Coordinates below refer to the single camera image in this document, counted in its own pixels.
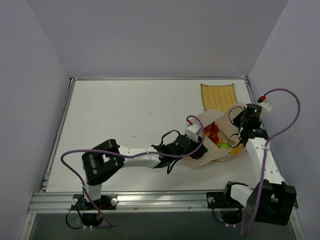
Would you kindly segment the translucent printed plastic bag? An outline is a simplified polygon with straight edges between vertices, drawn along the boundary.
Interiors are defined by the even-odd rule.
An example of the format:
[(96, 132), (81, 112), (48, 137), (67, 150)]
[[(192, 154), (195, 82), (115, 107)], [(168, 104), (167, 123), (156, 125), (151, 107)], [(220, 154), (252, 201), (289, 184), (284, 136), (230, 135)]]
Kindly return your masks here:
[(207, 148), (205, 153), (200, 159), (192, 159), (190, 156), (184, 157), (183, 162), (193, 167), (200, 167), (212, 161), (225, 162), (234, 159), (236, 156), (243, 155), (247, 151), (243, 144), (238, 144), (238, 128), (235, 127), (230, 119), (234, 119), (245, 107), (242, 102), (237, 102), (231, 106), (227, 112), (218, 110), (206, 110), (197, 115), (204, 127), (215, 122), (220, 129), (219, 144), (228, 143), (229, 149), (219, 149), (207, 136), (204, 138), (203, 145)]

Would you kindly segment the green fake apple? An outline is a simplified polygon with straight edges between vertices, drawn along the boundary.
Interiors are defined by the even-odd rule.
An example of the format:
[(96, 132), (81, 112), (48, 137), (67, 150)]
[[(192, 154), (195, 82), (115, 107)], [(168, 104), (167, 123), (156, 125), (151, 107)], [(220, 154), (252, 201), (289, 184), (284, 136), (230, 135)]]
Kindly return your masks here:
[(225, 143), (225, 142), (219, 143), (219, 144), (217, 145), (217, 147), (218, 147), (219, 149), (229, 149), (229, 148), (230, 148), (229, 144), (228, 144), (228, 143)]

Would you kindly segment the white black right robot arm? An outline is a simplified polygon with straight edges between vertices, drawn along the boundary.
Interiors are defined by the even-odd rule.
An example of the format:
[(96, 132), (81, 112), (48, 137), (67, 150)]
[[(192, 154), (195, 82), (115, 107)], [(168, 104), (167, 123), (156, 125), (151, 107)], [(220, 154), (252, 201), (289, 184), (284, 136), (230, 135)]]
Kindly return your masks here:
[(288, 185), (278, 170), (270, 149), (270, 138), (261, 127), (262, 106), (248, 103), (231, 121), (251, 158), (258, 183), (254, 189), (229, 181), (222, 193), (223, 203), (239, 203), (250, 221), (285, 226), (295, 205), (297, 191)]

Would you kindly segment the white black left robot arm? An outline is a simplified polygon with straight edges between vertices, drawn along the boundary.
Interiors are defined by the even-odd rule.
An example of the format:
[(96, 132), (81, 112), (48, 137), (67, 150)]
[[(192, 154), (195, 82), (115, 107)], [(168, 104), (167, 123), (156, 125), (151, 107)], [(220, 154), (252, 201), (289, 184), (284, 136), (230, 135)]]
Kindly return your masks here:
[(100, 206), (102, 184), (109, 180), (121, 168), (145, 167), (160, 169), (167, 167), (171, 172), (175, 163), (184, 157), (199, 160), (208, 149), (203, 139), (196, 141), (179, 134), (172, 143), (152, 145), (149, 148), (130, 148), (119, 145), (115, 139), (108, 139), (81, 156), (85, 171), (83, 204), (90, 210)]

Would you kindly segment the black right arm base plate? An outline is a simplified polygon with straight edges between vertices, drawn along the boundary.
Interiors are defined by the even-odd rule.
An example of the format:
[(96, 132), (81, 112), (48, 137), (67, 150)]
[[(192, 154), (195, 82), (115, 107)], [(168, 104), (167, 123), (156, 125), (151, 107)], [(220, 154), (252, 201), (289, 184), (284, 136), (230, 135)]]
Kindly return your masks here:
[(207, 192), (206, 204), (209, 209), (231, 209), (238, 207), (238, 204), (235, 201), (225, 198), (222, 191)]

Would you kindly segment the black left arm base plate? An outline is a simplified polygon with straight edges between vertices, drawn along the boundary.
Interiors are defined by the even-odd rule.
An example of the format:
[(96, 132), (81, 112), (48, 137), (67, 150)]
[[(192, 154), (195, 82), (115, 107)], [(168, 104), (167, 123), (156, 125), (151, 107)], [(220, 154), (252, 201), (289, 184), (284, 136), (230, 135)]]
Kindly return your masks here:
[[(115, 210), (118, 204), (116, 194), (102, 194), (101, 198), (93, 201), (100, 210)], [(74, 194), (71, 200), (71, 210), (94, 210), (95, 207), (85, 199), (83, 194)]]

